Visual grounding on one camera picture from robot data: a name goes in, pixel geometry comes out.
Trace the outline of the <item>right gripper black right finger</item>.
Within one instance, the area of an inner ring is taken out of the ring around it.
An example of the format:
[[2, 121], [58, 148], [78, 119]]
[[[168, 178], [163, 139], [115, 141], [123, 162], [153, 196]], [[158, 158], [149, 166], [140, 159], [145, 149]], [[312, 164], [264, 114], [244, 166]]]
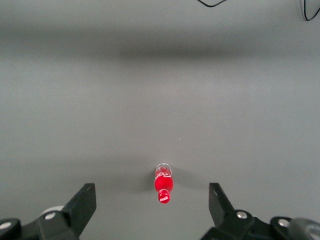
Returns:
[[269, 223], [263, 222], [243, 209], [235, 209], [219, 183], [210, 183], [208, 208], [214, 226], [203, 240], [300, 240], [294, 220], [275, 216]]

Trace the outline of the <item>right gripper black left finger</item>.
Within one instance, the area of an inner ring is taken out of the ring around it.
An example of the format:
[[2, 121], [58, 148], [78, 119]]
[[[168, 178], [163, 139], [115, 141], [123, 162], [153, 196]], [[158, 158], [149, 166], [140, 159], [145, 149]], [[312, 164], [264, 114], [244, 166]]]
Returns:
[[2, 240], [78, 240], [97, 207], [96, 186], [86, 183], [63, 206], [46, 209], [22, 225], [18, 218], [0, 220]]

